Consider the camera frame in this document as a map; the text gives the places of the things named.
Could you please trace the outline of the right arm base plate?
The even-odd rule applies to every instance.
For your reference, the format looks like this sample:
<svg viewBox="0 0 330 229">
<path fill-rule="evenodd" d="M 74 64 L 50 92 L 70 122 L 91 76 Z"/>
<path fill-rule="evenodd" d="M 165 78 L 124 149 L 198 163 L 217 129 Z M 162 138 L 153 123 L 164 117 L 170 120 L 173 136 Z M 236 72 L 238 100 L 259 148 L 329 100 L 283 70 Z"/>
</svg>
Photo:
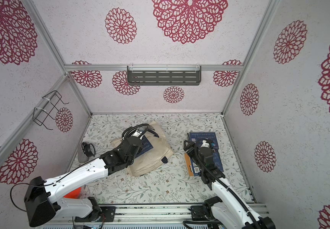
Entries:
<svg viewBox="0 0 330 229">
<path fill-rule="evenodd" d="M 211 221 L 214 220 L 210 206 L 206 204 L 192 205 L 189 208 L 193 221 Z"/>
</svg>

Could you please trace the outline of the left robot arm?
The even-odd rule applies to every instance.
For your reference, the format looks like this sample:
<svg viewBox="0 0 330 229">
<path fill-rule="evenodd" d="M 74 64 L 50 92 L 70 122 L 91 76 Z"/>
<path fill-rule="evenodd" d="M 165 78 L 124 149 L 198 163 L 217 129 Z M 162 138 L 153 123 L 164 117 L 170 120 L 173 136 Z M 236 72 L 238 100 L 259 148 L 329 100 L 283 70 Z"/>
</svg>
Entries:
<svg viewBox="0 0 330 229">
<path fill-rule="evenodd" d="M 46 180 L 42 177 L 31 180 L 24 197 L 29 226 L 42 226 L 59 217 L 80 222 L 103 219 L 105 215 L 94 197 L 74 199 L 66 195 L 133 164 L 144 147 L 142 138 L 149 128 L 149 124 L 140 124 L 126 129 L 119 146 L 71 172 Z"/>
</svg>

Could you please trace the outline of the black orange spine book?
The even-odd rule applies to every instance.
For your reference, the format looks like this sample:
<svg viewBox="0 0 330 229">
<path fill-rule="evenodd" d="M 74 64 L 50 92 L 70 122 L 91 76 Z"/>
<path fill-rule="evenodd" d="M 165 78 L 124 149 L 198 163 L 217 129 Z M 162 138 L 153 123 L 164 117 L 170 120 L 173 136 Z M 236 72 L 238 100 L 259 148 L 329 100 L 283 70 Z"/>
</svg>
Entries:
<svg viewBox="0 0 330 229">
<path fill-rule="evenodd" d="M 190 177 L 194 176 L 193 170 L 192 170 L 192 163 L 191 163 L 191 159 L 188 156 L 187 153 L 184 154 L 185 157 L 185 162 L 186 162 L 186 166 L 187 166 L 187 171 Z"/>
</svg>

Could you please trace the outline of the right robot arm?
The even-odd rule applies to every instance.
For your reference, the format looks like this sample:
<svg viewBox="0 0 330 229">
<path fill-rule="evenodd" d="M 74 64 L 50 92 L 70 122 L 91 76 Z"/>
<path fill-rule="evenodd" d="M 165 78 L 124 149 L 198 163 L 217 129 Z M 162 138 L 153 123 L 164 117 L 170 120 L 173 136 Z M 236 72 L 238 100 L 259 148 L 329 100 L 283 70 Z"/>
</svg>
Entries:
<svg viewBox="0 0 330 229">
<path fill-rule="evenodd" d="M 224 173 L 215 165 L 214 144 L 207 138 L 196 142 L 184 141 L 184 151 L 200 170 L 200 178 L 215 196 L 205 200 L 202 206 L 191 206 L 191 221 L 183 225 L 223 225 L 227 229 L 274 229 L 270 217 L 262 217 L 253 210 L 230 185 Z"/>
</svg>

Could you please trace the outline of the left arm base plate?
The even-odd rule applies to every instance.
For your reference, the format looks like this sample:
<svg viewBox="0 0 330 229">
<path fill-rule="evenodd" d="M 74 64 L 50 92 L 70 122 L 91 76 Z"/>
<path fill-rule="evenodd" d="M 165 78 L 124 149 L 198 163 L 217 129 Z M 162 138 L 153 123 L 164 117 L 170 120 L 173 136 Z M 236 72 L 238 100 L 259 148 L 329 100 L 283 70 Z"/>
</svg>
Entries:
<svg viewBox="0 0 330 229">
<path fill-rule="evenodd" d="M 114 206 L 101 206 L 100 210 L 98 208 L 94 209 L 88 216 L 85 218 L 75 217 L 74 222 L 113 222 L 115 217 L 116 207 Z"/>
</svg>

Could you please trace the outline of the cream canvas tote bag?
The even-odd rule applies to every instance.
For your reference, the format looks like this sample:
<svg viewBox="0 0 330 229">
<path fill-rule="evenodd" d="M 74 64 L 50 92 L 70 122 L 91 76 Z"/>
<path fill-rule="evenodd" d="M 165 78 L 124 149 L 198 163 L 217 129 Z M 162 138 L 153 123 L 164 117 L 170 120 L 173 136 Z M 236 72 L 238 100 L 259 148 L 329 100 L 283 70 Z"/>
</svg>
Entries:
<svg viewBox="0 0 330 229">
<path fill-rule="evenodd" d="M 167 141 L 167 138 L 156 121 L 149 123 L 150 127 L 145 133 L 145 136 L 150 141 L 153 146 L 153 149 L 141 155 L 138 158 L 134 159 L 132 165 L 128 166 L 127 171 L 131 176 L 139 177 L 145 175 L 163 164 L 168 162 L 168 159 L 174 154 L 174 151 L 171 149 L 170 144 Z M 113 145 L 113 155 L 120 160 L 117 154 L 117 147 L 122 142 L 121 138 L 112 141 Z"/>
</svg>

